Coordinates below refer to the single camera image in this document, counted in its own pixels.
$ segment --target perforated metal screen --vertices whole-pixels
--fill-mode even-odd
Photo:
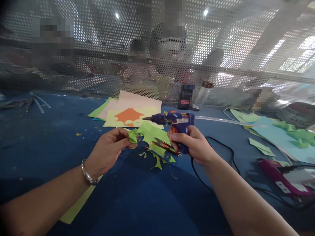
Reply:
[[[207,80],[209,104],[246,107],[251,86],[315,103],[310,0],[19,0],[0,28],[2,88],[175,102]]]

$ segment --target table surface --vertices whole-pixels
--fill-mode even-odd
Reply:
[[[17,197],[80,165],[99,137],[111,130],[87,115],[106,99],[37,93],[51,105],[36,105],[20,117],[21,109],[0,112],[0,181],[2,203]],[[27,94],[10,93],[15,98]],[[162,112],[177,110],[176,104],[162,105]],[[226,118],[222,107],[205,106],[197,115]],[[290,198],[258,168],[257,158],[267,158],[249,144],[251,137],[268,147],[277,160],[286,158],[275,147],[250,134],[242,126],[196,120],[195,126],[231,147],[242,177],[252,186]],[[231,163],[231,152],[209,140],[215,151]],[[114,167],[101,179],[78,213],[67,225],[58,222],[49,235],[210,235],[230,234],[231,230],[215,196],[195,176],[186,155],[175,157],[180,171],[169,164],[150,170],[156,159],[140,157],[144,142],[135,150],[125,149]],[[201,166],[196,170],[210,185]],[[270,196],[260,193],[298,231],[314,230],[314,209],[296,212]]]

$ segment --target glue gun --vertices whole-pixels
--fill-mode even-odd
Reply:
[[[151,117],[145,117],[143,120],[149,120],[158,125],[170,124],[173,133],[184,133],[188,135],[188,126],[194,125],[195,114],[193,113],[161,113]],[[180,152],[183,154],[188,153],[188,147],[184,144],[179,144]]]

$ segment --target light blue paper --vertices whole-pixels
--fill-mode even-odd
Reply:
[[[300,149],[290,141],[296,141],[294,138],[286,134],[283,129],[273,126],[275,123],[267,117],[262,117],[255,122],[256,125],[265,125],[267,128],[252,127],[258,134],[266,139],[274,142],[278,146],[285,149],[289,154],[295,157],[298,161],[315,164],[315,147],[310,146],[305,149]]]

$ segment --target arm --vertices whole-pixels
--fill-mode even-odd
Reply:
[[[234,235],[298,235],[282,216],[269,205],[208,144],[194,127],[186,134],[168,133],[175,148],[188,146],[194,160],[203,165]]]
[[[107,173],[125,147],[137,144],[130,143],[123,128],[102,135],[84,163],[86,171],[93,179]],[[0,211],[8,233],[45,235],[88,187],[80,165],[5,203]]]

